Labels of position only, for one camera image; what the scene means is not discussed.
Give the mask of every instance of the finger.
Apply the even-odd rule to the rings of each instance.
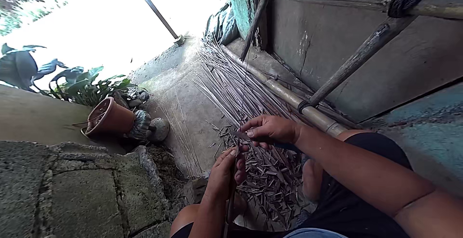
[[[246,180],[246,171],[238,171],[235,174],[235,181],[237,185],[241,185]]]
[[[259,142],[259,146],[261,146],[265,150],[271,150],[271,145],[269,145],[267,142]]]
[[[236,168],[238,170],[245,170],[245,159],[244,158],[238,158],[238,162],[236,162]]]
[[[252,127],[259,127],[262,126],[262,121],[265,115],[260,115],[258,117],[252,118],[248,122],[246,122],[243,126],[241,126],[238,131],[240,132],[246,132],[248,129],[251,129]]]
[[[218,167],[222,168],[223,170],[229,170],[232,166],[234,167],[236,153],[236,149],[232,149],[228,155],[223,158]]]
[[[271,127],[266,127],[264,125],[264,126],[256,127],[254,129],[250,129],[246,132],[246,134],[248,135],[248,137],[252,139],[262,139],[262,138],[268,138],[273,133],[273,131],[274,129],[272,129]]]
[[[217,160],[215,161],[213,167],[217,167],[218,165],[220,165],[220,163],[222,163],[222,161],[224,160],[224,158],[226,158],[227,155],[228,155],[230,152],[234,151],[234,150],[236,150],[236,147],[231,147],[231,148],[229,148],[228,150],[222,152],[222,154],[221,154],[221,155],[217,158]]]
[[[243,145],[243,146],[239,147],[240,154],[244,153],[244,152],[248,152],[248,151],[249,151],[249,146],[247,146],[247,145]]]

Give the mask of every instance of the weathered wall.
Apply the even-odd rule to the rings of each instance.
[[[54,145],[94,144],[73,123],[86,122],[92,108],[0,85],[0,140]]]
[[[0,141],[4,237],[168,237],[178,210],[144,146],[121,156],[71,143]]]
[[[254,0],[230,0],[240,37],[245,39],[254,18]]]
[[[318,89],[350,57],[385,13],[274,0],[273,49]],[[463,22],[418,17],[341,84],[328,100],[363,121],[463,75]]]
[[[463,197],[463,83],[399,107],[364,127],[406,152],[414,170]]]

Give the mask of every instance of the tarp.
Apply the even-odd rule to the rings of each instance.
[[[205,36],[212,35],[219,45],[227,45],[239,37],[232,5],[227,2],[216,14],[207,20]]]

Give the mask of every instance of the hand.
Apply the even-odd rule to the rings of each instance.
[[[296,143],[300,125],[290,119],[272,115],[261,115],[246,122],[240,129],[253,140],[254,146],[270,150],[271,144]]]
[[[237,172],[234,176],[236,184],[240,185],[246,179],[245,159],[243,152],[249,150],[248,146],[240,146],[240,153],[236,157],[236,147],[229,148],[224,151],[217,161],[212,166],[211,174],[207,182],[204,196],[214,201],[225,202],[229,197],[229,185],[231,170],[234,170],[234,162],[236,161]]]

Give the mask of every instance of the clay pot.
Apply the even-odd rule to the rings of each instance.
[[[97,133],[128,133],[133,127],[135,114],[118,105],[114,98],[107,97],[96,105],[88,121],[87,136]]]

